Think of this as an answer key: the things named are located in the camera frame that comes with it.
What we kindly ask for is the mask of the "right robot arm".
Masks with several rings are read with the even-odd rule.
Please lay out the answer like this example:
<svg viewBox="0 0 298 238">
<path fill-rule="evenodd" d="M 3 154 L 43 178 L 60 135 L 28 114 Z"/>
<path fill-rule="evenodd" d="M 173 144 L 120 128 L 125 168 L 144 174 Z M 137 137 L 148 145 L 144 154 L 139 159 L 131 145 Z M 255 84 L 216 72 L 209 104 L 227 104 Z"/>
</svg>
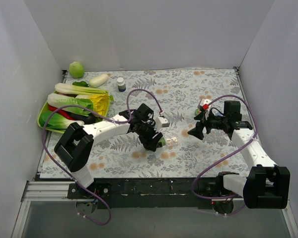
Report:
<svg viewBox="0 0 298 238">
<path fill-rule="evenodd" d="M 225 101 L 221 115 L 212 112 L 212 101 L 199 102 L 196 126 L 188 131 L 200 140 L 213 129 L 222 130 L 237 147 L 232 154 L 241 153 L 249 174 L 246 177 L 233 172 L 220 172 L 216 177 L 217 200 L 237 196 L 243 198 L 250 209 L 285 209 L 288 204 L 290 171 L 278 166 L 256 140 L 257 133 L 248 121 L 242 120 L 240 112 L 243 100 Z"/>
</svg>

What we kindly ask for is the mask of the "clear weekly pill organizer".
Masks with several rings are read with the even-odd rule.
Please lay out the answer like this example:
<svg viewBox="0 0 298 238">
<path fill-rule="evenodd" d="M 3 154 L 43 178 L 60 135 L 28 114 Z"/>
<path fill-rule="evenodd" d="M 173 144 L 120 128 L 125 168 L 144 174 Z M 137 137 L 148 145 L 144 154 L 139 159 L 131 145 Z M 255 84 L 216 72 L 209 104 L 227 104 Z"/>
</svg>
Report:
<svg viewBox="0 0 298 238">
<path fill-rule="evenodd" d="M 179 144 L 179 141 L 178 141 L 178 139 L 177 139 L 177 137 L 172 137 L 172 138 L 167 138 L 167 139 L 165 139 L 165 145 L 167 146 L 167 147 L 176 147 L 176 146 L 178 146 L 178 144 Z"/>
</svg>

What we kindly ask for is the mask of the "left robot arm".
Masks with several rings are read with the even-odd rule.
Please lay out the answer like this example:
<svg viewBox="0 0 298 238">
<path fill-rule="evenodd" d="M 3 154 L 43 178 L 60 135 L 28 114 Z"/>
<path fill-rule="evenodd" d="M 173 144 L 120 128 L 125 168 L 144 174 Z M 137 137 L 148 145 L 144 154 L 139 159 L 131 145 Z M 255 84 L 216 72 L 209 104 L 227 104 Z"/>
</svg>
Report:
<svg viewBox="0 0 298 238">
<path fill-rule="evenodd" d="M 94 145 L 114 136 L 136 133 L 143 147 L 154 152 L 163 146 L 160 141 L 163 134 L 160 130 L 168 126 L 169 121 L 163 113 L 154 118 L 153 110 L 146 104 L 141 104 L 138 109 L 120 112 L 109 120 L 87 125 L 72 123 L 61 136 L 54 151 L 67 166 L 71 177 L 80 184 L 79 193 L 84 198 L 91 198 L 96 187 L 87 161 Z"/>
</svg>

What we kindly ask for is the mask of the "green pill bottle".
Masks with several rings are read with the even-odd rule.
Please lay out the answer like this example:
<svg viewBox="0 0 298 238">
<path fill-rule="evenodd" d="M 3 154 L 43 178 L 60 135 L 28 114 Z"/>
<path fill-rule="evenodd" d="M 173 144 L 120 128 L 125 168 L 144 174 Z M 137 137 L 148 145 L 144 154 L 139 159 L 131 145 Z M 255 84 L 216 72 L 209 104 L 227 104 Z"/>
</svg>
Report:
<svg viewBox="0 0 298 238">
<path fill-rule="evenodd" d="M 162 148 L 162 147 L 165 146 L 165 145 L 166 145 L 165 139 L 164 139 L 164 137 L 162 137 L 162 138 L 158 141 L 158 143 L 157 143 L 157 145 L 156 145 L 156 148 Z"/>
</svg>

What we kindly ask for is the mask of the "green bottle cap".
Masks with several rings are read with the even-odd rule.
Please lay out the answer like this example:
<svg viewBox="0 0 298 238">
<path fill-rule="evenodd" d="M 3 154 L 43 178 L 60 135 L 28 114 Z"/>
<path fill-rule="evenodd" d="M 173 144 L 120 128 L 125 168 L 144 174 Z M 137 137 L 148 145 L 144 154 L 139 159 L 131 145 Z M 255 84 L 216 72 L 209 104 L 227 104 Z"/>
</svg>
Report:
<svg viewBox="0 0 298 238">
<path fill-rule="evenodd" d="M 201 111 L 199 109 L 196 109 L 195 112 L 194 112 L 194 115 L 197 116 L 200 113 L 201 113 Z"/>
</svg>

